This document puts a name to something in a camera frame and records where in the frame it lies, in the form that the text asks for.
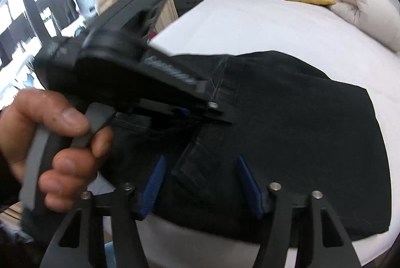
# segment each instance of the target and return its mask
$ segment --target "metal screw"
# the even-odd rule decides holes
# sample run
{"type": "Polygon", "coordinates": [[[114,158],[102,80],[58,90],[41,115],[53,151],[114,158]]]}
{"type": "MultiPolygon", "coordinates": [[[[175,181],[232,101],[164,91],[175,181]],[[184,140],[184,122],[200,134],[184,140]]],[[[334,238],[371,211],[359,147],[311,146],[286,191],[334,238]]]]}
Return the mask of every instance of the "metal screw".
{"type": "Polygon", "coordinates": [[[131,191],[131,190],[133,189],[133,186],[132,186],[132,184],[131,184],[130,182],[125,182],[125,183],[122,185],[122,188],[123,188],[123,190],[125,190],[125,191],[131,191]]]}
{"type": "Polygon", "coordinates": [[[80,197],[81,197],[81,199],[86,200],[86,199],[89,199],[91,196],[92,196],[92,193],[90,191],[84,191],[80,197]]]}
{"type": "Polygon", "coordinates": [[[215,102],[209,102],[208,107],[211,109],[218,109],[218,103],[215,102]]]}
{"type": "Polygon", "coordinates": [[[316,199],[321,199],[324,196],[323,193],[318,190],[313,191],[311,194],[316,199]]]}
{"type": "Polygon", "coordinates": [[[278,191],[282,189],[282,185],[278,182],[273,182],[269,185],[272,190],[278,191]]]}

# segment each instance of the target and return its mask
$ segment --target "hand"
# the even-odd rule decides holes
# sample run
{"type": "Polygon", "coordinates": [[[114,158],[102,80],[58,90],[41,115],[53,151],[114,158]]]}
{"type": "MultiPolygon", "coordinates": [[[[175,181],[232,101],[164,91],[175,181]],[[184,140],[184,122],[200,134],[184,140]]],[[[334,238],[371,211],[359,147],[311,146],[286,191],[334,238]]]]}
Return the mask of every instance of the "hand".
{"type": "MultiPolygon", "coordinates": [[[[37,123],[68,137],[87,133],[89,121],[57,92],[36,89],[20,91],[14,102],[0,116],[0,150],[11,172],[23,182],[25,160],[37,123]]],[[[39,188],[46,194],[46,206],[57,212],[71,209],[87,186],[97,177],[97,170],[111,148],[113,132],[110,127],[99,131],[91,149],[67,148],[54,158],[52,170],[43,173],[39,188]]]]}

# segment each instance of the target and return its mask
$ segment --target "white blanket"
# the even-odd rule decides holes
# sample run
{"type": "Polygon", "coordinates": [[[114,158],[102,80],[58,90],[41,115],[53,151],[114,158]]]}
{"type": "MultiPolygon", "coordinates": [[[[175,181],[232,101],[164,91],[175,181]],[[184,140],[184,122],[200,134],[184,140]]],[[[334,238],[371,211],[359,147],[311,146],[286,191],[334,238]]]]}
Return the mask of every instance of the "white blanket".
{"type": "MultiPolygon", "coordinates": [[[[322,6],[283,0],[205,0],[152,44],[171,54],[278,50],[364,87],[375,107],[389,158],[392,222],[387,233],[355,242],[364,265],[388,250],[400,232],[400,58],[322,6]]],[[[252,267],[257,245],[190,231],[150,216],[139,224],[149,260],[165,268],[252,267]]],[[[295,265],[290,250],[287,268],[295,265]]]]}

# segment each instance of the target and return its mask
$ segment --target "mattress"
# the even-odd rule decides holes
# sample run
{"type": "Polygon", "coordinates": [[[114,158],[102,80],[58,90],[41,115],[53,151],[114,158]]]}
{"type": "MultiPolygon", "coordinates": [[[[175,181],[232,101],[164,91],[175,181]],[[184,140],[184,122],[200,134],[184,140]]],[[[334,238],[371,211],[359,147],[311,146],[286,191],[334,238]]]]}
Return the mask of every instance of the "mattress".
{"type": "MultiPolygon", "coordinates": [[[[362,265],[400,232],[400,58],[322,6],[284,0],[205,0],[152,42],[169,54],[231,54],[277,50],[331,79],[367,89],[389,158],[392,222],[389,231],[354,242],[362,265]]],[[[252,267],[258,245],[191,231],[156,216],[138,224],[149,261],[165,268],[252,267]]],[[[290,249],[286,268],[295,266],[290,249]]]]}

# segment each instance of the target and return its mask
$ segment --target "nightstand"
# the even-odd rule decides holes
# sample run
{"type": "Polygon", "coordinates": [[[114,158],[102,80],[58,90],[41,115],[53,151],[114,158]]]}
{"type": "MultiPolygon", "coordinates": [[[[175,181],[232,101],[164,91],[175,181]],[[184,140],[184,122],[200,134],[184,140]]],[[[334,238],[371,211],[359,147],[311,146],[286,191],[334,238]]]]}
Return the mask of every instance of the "nightstand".
{"type": "Polygon", "coordinates": [[[173,0],[178,16],[184,15],[204,0],[173,0]]]}

